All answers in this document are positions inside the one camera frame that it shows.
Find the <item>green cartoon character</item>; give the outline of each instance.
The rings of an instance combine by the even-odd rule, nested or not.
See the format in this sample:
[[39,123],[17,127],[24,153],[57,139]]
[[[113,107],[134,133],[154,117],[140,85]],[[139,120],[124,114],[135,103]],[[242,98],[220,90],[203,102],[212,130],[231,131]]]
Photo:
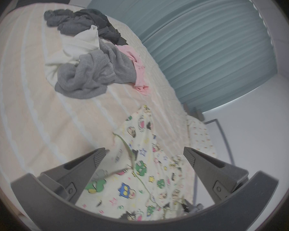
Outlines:
[[148,208],[147,208],[147,217],[151,216],[153,214],[154,210],[155,210],[154,206],[152,206],[152,205],[148,206]]
[[104,190],[104,184],[106,183],[105,179],[96,180],[90,182],[86,187],[85,190],[88,190],[89,193],[96,193],[101,192]]
[[163,189],[163,188],[165,187],[165,181],[164,181],[164,179],[161,179],[161,180],[158,181],[158,187],[159,187],[160,189]]
[[136,163],[135,169],[137,171],[137,175],[144,176],[147,172],[147,165],[143,161],[139,161]]

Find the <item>pink garment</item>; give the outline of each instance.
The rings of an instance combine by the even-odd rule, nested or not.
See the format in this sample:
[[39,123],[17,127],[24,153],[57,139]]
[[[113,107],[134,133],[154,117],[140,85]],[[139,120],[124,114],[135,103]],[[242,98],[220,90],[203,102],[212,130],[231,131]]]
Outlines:
[[126,54],[128,58],[133,62],[135,70],[136,70],[136,82],[135,88],[141,94],[147,95],[149,94],[149,86],[147,86],[145,82],[145,67],[140,59],[140,56],[136,53],[133,47],[129,45],[116,45],[119,51]]

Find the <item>pile of clothes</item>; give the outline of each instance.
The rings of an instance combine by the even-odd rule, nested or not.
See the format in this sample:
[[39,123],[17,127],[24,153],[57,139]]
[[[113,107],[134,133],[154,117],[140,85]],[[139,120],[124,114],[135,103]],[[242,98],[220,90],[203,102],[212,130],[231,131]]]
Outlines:
[[147,95],[145,67],[140,56],[98,10],[48,10],[48,26],[57,26],[64,37],[63,48],[45,63],[49,83],[61,94],[78,99],[106,92],[110,83],[135,83]]

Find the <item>bed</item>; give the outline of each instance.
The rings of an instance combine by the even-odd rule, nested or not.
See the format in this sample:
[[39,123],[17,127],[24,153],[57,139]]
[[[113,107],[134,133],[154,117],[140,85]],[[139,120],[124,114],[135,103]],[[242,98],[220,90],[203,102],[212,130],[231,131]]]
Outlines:
[[[81,8],[65,4],[32,4],[9,13],[0,25],[0,188],[26,215],[10,183],[27,172],[41,172],[96,148],[111,146],[112,132],[142,104],[153,113],[160,145],[169,155],[190,146],[186,112],[164,74],[129,27],[109,17],[139,54],[151,94],[132,84],[111,84],[105,94],[79,100],[54,91],[44,73],[45,59],[62,48],[62,35],[46,26],[46,10]],[[195,173],[185,164],[193,202]]]

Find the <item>curtain fold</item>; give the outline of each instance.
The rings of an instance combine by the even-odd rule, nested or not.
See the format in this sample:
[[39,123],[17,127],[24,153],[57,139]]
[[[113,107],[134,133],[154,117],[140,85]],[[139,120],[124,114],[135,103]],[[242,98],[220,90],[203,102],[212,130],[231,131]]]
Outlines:
[[134,31],[190,110],[232,101],[277,73],[249,0],[92,0],[88,7]]

